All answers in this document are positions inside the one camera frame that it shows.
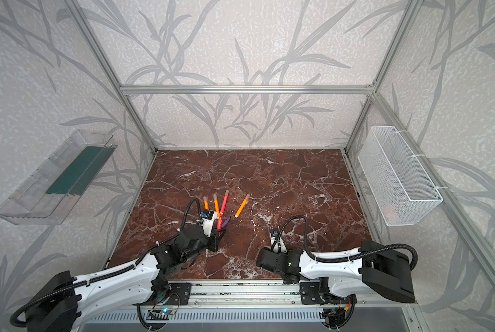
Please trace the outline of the orange highlighter pair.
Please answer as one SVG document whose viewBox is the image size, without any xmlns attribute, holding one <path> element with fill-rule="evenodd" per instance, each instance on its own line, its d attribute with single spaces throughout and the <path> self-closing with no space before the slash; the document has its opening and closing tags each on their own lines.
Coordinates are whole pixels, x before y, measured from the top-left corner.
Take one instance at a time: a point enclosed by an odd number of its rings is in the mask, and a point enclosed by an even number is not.
<svg viewBox="0 0 495 332">
<path fill-rule="evenodd" d="M 213 194 L 213 202 L 214 202 L 215 211 L 219 217 L 220 216 L 220 206 L 219 206 L 219 202 L 218 202 L 218 195 L 216 193 Z"/>
</svg>

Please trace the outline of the pink highlighter pair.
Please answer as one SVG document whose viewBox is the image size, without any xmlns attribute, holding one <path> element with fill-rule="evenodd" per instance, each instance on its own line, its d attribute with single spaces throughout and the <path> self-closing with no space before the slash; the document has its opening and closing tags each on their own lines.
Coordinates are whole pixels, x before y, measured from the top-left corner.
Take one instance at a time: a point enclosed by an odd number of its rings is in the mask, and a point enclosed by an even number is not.
<svg viewBox="0 0 495 332">
<path fill-rule="evenodd" d="M 227 203 L 228 203 L 229 193 L 230 193 L 229 190 L 226 190 L 225 191 L 224 198 L 223 198 L 223 201 L 222 201 L 222 204 L 221 204 L 221 209 L 220 209 L 221 215 L 223 215 L 224 212 L 225 212 L 225 209 L 226 209 L 226 206 L 227 206 Z"/>
</svg>

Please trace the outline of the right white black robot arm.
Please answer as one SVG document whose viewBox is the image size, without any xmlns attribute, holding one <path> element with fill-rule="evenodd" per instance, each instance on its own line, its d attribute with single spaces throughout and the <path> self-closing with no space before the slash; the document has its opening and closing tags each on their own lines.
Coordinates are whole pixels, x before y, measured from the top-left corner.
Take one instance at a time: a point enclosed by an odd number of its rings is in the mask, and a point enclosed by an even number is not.
<svg viewBox="0 0 495 332">
<path fill-rule="evenodd" d="M 264 248 L 257 266 L 278 274 L 285 284 L 298 284 L 302 304 L 354 305 L 358 295 L 373 292 L 393 302 L 413 304 L 411 272 L 417 261 L 417 251 L 409 245 L 365 241 L 359 248 L 337 253 L 277 253 Z"/>
</svg>

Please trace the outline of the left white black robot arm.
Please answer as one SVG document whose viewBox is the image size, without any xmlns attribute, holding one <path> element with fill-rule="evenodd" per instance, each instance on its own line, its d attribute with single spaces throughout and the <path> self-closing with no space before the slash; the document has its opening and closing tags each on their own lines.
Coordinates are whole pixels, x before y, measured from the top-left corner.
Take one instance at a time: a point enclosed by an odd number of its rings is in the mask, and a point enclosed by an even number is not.
<svg viewBox="0 0 495 332">
<path fill-rule="evenodd" d="M 121 307 L 162 301 L 171 292 L 167 275 L 206 250 L 217 250 L 224 235 L 224 229 L 207 232 L 201 225 L 188 225 L 136 260 L 76 277 L 61 272 L 16 310 L 10 323 L 27 331 L 71 331 Z"/>
</svg>

